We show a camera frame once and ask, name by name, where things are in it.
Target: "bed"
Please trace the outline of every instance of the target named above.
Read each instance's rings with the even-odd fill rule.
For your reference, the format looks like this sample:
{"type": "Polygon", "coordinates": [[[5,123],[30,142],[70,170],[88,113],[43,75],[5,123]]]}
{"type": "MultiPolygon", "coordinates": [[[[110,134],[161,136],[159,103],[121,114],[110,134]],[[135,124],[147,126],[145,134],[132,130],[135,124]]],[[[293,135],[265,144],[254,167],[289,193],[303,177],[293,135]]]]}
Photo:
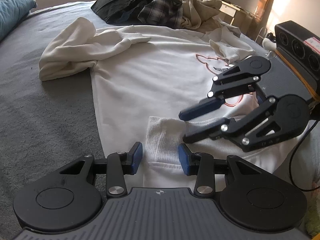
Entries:
{"type": "MultiPolygon", "coordinates": [[[[75,2],[36,11],[0,43],[0,236],[5,239],[20,230],[12,210],[20,188],[81,155],[104,157],[89,70],[46,82],[38,77],[45,47],[77,17],[89,19],[96,28],[110,26],[91,11],[92,4],[75,2]]],[[[254,41],[244,35],[241,39],[258,55],[266,55],[254,41]]],[[[294,165],[304,172],[301,162],[294,165]]],[[[287,162],[282,169],[277,174],[288,180],[287,162]]],[[[98,178],[97,186],[103,189],[103,184],[98,178]]]]}

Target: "cartoon graphic on shirt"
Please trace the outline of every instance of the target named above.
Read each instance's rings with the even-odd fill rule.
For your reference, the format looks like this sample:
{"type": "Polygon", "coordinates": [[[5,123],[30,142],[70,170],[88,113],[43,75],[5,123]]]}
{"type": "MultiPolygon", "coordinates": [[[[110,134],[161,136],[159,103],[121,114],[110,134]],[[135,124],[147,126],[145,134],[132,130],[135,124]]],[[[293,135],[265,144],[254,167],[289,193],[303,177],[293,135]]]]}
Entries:
{"type": "MultiPolygon", "coordinates": [[[[220,57],[205,57],[200,54],[196,54],[196,59],[205,65],[206,69],[209,70],[212,74],[218,75],[231,66],[224,59],[220,57]]],[[[243,99],[244,95],[240,95],[237,102],[234,104],[225,103],[226,106],[235,107],[237,106],[243,99]]]]}

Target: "sweatshirt sleeve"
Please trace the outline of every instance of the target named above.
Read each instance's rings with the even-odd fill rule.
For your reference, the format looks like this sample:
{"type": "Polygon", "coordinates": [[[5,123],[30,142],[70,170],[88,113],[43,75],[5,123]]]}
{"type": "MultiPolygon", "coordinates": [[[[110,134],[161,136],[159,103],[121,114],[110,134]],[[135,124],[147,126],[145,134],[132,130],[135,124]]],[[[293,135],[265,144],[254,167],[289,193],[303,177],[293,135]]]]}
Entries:
{"type": "Polygon", "coordinates": [[[135,32],[134,26],[107,29],[96,34],[92,22],[79,17],[65,28],[44,50],[39,61],[41,81],[66,77],[94,67],[127,50],[132,44],[148,42],[150,37],[135,32]]]}

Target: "white sweatshirt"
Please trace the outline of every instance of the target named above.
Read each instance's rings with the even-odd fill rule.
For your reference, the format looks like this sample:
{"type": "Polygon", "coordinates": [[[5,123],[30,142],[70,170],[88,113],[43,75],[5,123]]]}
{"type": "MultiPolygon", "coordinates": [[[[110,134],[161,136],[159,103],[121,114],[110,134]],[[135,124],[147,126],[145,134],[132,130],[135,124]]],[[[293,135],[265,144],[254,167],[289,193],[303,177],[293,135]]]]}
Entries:
{"type": "MultiPolygon", "coordinates": [[[[185,127],[181,125],[183,122],[173,120],[161,122],[162,125],[149,124],[149,127],[148,122],[150,116],[169,120],[177,118],[182,109],[206,97],[213,76],[220,73],[219,70],[228,68],[225,61],[217,60],[217,54],[209,44],[210,37],[216,36],[217,32],[203,35],[145,25],[97,30],[101,31],[96,35],[93,24],[84,18],[72,23],[42,55],[40,78],[57,78],[65,73],[70,74],[70,71],[76,73],[84,67],[91,67],[94,108],[105,156],[128,151],[136,141],[141,141],[146,149],[144,164],[138,174],[126,176],[127,186],[190,187],[190,178],[181,174],[181,167],[176,163],[178,153],[172,148],[179,139],[175,136],[170,140],[171,136],[166,136],[174,133],[181,137],[185,127]],[[174,165],[166,157],[168,149],[170,156],[175,157],[174,165]],[[148,163],[156,163],[156,168],[148,163]],[[166,174],[166,185],[161,183],[163,173],[166,174]]],[[[225,40],[223,35],[226,30],[219,33],[217,39],[225,40]]],[[[252,49],[246,53],[240,48],[239,38],[230,33],[227,35],[227,40],[233,39],[233,44],[239,44],[238,48],[232,48],[236,55],[229,54],[232,59],[243,59],[253,53],[252,49]]],[[[224,44],[224,47],[230,51],[230,45],[224,44]]],[[[198,120],[242,116],[258,106],[255,96],[249,94],[227,99],[227,103],[198,120]]],[[[206,144],[205,149],[217,158],[225,158],[238,150],[241,157],[247,156],[249,160],[252,156],[254,164],[273,172],[296,141],[278,144],[269,150],[258,151],[258,154],[244,154],[225,140],[206,144]],[[265,158],[259,158],[259,154],[265,155],[265,158]]]]}

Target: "pile of clothes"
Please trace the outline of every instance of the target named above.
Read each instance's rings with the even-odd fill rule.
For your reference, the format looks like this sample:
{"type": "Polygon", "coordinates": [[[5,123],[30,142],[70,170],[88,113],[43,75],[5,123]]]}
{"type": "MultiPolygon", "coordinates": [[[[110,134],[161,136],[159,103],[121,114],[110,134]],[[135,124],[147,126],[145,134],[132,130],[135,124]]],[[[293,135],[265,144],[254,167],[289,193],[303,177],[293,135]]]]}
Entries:
{"type": "Polygon", "coordinates": [[[217,17],[221,5],[221,0],[97,0],[91,9],[108,24],[138,21],[205,33],[226,25],[217,17]]]}

